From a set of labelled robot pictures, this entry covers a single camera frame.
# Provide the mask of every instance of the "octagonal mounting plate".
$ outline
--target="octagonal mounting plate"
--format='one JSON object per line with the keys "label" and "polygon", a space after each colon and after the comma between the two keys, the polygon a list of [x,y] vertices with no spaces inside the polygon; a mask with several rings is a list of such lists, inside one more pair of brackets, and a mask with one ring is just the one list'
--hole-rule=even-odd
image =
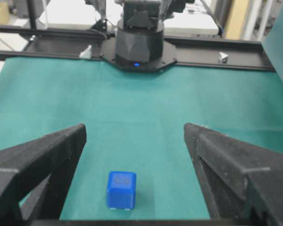
{"label": "octagonal mounting plate", "polygon": [[109,40],[103,41],[100,56],[104,60],[122,70],[135,72],[155,72],[177,62],[175,46],[166,41],[164,41],[162,57],[148,63],[129,62],[125,60],[117,63],[115,38],[110,38]]}

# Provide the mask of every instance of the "black cylindrical housing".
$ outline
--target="black cylindrical housing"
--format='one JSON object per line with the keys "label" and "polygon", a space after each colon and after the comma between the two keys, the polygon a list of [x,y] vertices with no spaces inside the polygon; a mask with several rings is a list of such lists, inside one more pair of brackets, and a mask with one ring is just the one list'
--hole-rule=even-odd
{"label": "black cylindrical housing", "polygon": [[163,53],[164,24],[155,29],[124,28],[123,20],[117,24],[116,61],[147,63]]}

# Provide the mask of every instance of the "cable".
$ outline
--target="cable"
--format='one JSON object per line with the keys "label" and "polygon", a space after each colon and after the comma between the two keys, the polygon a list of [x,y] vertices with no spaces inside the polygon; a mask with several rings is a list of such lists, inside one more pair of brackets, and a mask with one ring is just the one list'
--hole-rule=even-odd
{"label": "cable", "polygon": [[102,35],[105,38],[105,40],[108,39],[108,36],[104,32],[100,32],[100,31],[93,29],[93,28],[90,28],[89,31],[96,32],[96,33]]}
{"label": "cable", "polygon": [[0,38],[0,41],[5,45],[5,46],[7,46],[9,49],[11,49],[12,51],[15,51],[9,44],[7,44],[4,40],[2,40],[1,38]]}
{"label": "cable", "polygon": [[[96,24],[98,22],[98,20],[96,19],[95,13],[96,13],[96,10],[94,10],[94,20],[95,20],[95,24]],[[105,38],[105,40],[108,39],[108,36],[104,32],[100,32],[100,31],[93,29],[93,28],[90,28],[89,31],[96,32],[96,33],[102,35]]]}

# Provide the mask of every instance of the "blue cube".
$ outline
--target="blue cube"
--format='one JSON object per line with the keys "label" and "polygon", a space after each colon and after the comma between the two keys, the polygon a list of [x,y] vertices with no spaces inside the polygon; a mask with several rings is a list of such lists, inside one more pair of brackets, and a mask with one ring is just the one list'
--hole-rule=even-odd
{"label": "blue cube", "polygon": [[135,173],[110,172],[107,186],[108,207],[132,210],[135,204],[135,184]]}

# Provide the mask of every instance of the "black aluminum frame rail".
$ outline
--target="black aluminum frame rail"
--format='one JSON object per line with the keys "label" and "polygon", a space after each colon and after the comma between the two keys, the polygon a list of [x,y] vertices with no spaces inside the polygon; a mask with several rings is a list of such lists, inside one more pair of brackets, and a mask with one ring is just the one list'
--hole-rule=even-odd
{"label": "black aluminum frame rail", "polygon": [[[0,26],[0,32],[18,33],[29,40],[27,47],[22,52],[0,51],[0,60],[17,56],[80,59],[79,53],[84,49],[73,48],[72,52],[69,52],[69,46],[79,41],[85,48],[90,44],[97,44],[100,48],[101,43],[105,40],[102,34],[94,30],[36,30]],[[108,38],[114,37],[114,34],[111,33],[106,33],[106,35]],[[165,40],[176,46],[178,65],[275,71],[260,42],[172,36],[166,36]],[[55,48],[55,43],[59,44],[58,49]],[[226,64],[219,62],[220,52],[229,55]],[[93,51],[91,60],[101,60],[99,50]]]}

